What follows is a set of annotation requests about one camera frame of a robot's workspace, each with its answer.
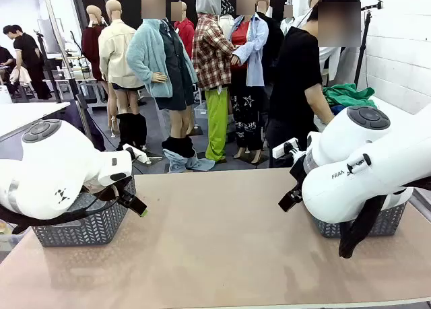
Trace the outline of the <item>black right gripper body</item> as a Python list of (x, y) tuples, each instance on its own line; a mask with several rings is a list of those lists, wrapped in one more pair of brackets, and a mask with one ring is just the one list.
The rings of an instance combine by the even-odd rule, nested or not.
[(292, 189), (292, 191), (301, 191), (302, 190), (302, 184), (304, 182), (304, 179), (306, 178), (306, 171), (304, 169), (304, 159), (305, 155), (298, 158), (293, 166), (290, 169), (290, 174), (292, 177), (296, 180), (296, 186)]

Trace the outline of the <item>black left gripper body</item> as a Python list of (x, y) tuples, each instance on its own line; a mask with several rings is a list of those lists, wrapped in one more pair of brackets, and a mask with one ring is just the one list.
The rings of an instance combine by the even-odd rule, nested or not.
[(115, 183), (115, 201), (119, 205), (132, 205), (135, 200), (135, 184), (132, 176)]

